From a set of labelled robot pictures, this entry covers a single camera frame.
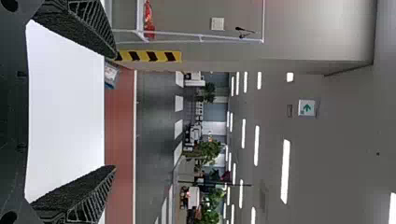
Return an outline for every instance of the recessed ceiling light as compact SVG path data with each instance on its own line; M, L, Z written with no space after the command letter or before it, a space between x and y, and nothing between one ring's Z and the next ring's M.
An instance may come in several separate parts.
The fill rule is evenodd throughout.
M233 113L230 115L230 133L233 131Z
M239 95L239 72L236 73L235 95Z
M223 205L223 218L227 218L227 203L224 203Z
M390 194L389 224L396 224L396 194Z
M230 127L230 111L227 111L227 128Z
M251 221L250 224L256 224L256 208L251 207Z
M259 165L259 143L260 143L260 126L256 125L256 130L254 132L254 165Z
M242 208L242 205L244 203L244 180L241 179L239 181L239 208Z
M231 224L233 224L233 220L235 218L234 213L235 213L235 206L231 205Z
M244 74L244 93L248 92L248 72Z
M288 203L289 190L289 166L290 166L290 141L283 140L283 159L282 159L282 177L280 185L280 199L284 204Z
M292 81L294 81L294 73L287 73L287 74L286 74L286 81L287 81L287 82L292 82Z
M245 135L246 135L247 120L242 119L242 148L245 148Z
M262 89L262 72L257 73L257 90Z
M231 172L231 160L232 160L232 153L230 152L230 155L228 156L228 171Z
M236 180L236 164L234 162L233 163L233 185L235 185L235 180Z
M233 96L233 77L231 77L231 96Z
M225 146L225 160L228 161L228 146Z
M227 188L227 205L230 205L231 202L231 188Z

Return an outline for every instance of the floor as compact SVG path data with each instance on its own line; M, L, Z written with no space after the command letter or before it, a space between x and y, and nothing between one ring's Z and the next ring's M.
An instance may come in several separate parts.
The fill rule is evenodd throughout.
M173 222L175 150L183 139L176 96L183 96L182 83L171 72L137 73L136 223Z
M378 1L375 62L373 66L332 77L248 71L247 92L240 77L239 94L231 98L233 131L229 130L236 183L227 220L250 223L360 223L388 224L389 195L396 191L394 127L396 104L395 0ZM316 100L315 118L297 116L299 99ZM287 117L292 105L293 117ZM242 148L242 120L246 119L246 145ZM253 164L255 126L260 126L259 164ZM281 201L283 142L290 148L289 197Z

